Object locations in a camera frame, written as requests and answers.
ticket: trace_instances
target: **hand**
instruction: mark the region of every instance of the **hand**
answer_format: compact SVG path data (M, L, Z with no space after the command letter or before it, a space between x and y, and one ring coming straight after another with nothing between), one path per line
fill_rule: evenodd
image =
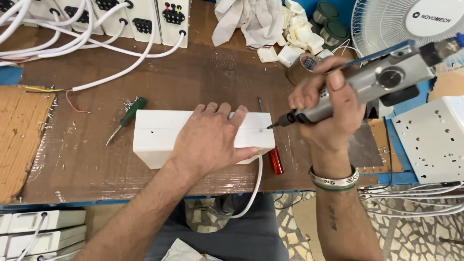
M231 106L223 103L198 105L177 135L169 159L186 167L198 177L234 165L254 155L262 154L259 147L236 149L233 146L238 128L248 110L241 105L229 119Z
M318 75L303 80L289 96L292 109L312 108L319 100L320 88L327 85L334 115L315 125L301 125L301 134L308 141L312 156L348 151L348 139L361 125L366 105L358 105L355 91L346 83L340 70L325 74L349 61L340 56L325 58L314 69Z

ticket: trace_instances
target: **fan grille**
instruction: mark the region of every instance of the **fan grille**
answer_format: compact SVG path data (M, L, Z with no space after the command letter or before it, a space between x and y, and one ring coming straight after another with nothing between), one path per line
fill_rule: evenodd
M407 39L421 46L464 32L464 16L449 30L432 36L419 37L406 28L406 16L419 0L357 0L351 19L354 45L363 56L381 51ZM464 75L464 50L436 66L436 74L456 71Z

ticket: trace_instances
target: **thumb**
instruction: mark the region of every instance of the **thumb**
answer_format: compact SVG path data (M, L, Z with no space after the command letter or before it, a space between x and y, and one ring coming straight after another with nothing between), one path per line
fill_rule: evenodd
M356 93L345 81L345 77L340 70L329 73L327 87L330 103L334 108L334 118L337 121L345 121L357 114L358 101Z
M264 153L263 148L260 147L247 147L235 149L235 162L241 162L242 160L250 159L255 155L261 155Z

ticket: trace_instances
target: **power tool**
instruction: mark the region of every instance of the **power tool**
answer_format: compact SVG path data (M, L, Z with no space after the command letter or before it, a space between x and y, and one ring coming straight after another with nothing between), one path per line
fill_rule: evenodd
M380 99L385 106L392 106L419 95L416 84L435 77L434 66L464 48L464 34L431 42L418 47L414 40L406 40L395 46L349 62L339 69L365 64L355 70L346 82L356 92L358 104ZM267 127L288 126L295 122L316 124L334 113L327 87L319 91L319 102L314 108L294 109L279 117Z

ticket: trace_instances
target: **screwdriver with green handle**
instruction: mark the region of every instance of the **screwdriver with green handle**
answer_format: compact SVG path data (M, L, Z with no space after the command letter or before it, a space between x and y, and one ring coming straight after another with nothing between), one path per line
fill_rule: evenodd
M114 138L114 136L120 130L121 127L126 127L127 125L129 125L130 121L133 118L135 118L137 110L142 110L143 108L145 108L145 105L147 105L147 99L145 98L138 98L138 100L136 100L134 104L132 104L132 106L126 112L124 117L121 120L119 120L119 127L116 129L113 135L111 135L110 139L108 140L105 146L108 146L108 143L110 143L110 141Z

